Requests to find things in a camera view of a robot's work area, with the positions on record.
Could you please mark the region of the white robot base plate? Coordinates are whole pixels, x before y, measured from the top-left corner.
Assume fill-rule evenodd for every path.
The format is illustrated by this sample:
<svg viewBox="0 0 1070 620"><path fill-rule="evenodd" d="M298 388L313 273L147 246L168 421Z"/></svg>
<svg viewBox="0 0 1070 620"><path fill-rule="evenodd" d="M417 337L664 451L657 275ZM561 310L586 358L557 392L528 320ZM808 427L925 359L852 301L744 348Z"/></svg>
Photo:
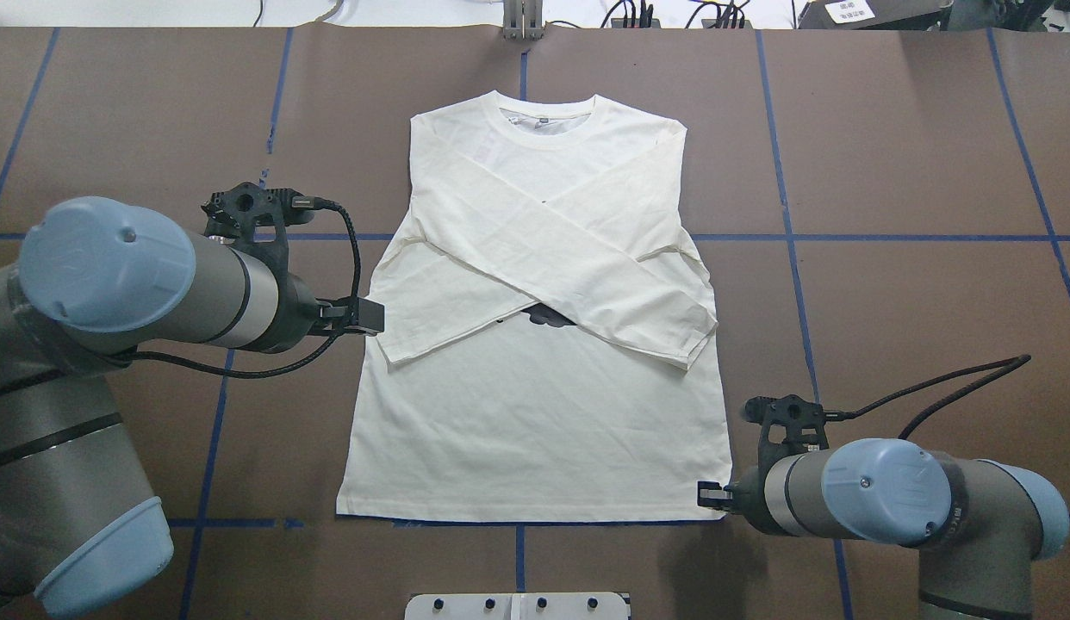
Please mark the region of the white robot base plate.
<svg viewBox="0 0 1070 620"><path fill-rule="evenodd" d="M409 599L406 619L632 619L628 593L422 593Z"/></svg>

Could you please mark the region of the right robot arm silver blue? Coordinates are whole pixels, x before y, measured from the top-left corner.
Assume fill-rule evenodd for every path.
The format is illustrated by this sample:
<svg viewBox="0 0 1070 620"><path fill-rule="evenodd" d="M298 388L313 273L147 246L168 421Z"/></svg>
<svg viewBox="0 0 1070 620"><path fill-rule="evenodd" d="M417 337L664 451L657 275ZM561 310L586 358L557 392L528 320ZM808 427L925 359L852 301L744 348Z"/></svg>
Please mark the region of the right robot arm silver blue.
<svg viewBox="0 0 1070 620"><path fill-rule="evenodd" d="M697 503L773 536L918 551L922 619L1031 619L1031 565L1070 536L1067 503L1048 478L897 438L759 462L738 481L698 482Z"/></svg>

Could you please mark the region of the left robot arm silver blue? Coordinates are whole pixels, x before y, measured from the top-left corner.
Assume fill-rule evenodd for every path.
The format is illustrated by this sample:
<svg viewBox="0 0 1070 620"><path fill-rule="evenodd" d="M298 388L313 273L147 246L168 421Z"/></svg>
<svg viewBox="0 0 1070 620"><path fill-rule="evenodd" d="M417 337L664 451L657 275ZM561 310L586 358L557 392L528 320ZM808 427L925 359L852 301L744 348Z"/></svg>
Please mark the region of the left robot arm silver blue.
<svg viewBox="0 0 1070 620"><path fill-rule="evenodd" d="M258 380L384 329L342 205L245 182L202 209L193 235L154 209L63 201L0 268L0 609L34 598L81 617L172 561L110 373Z"/></svg>

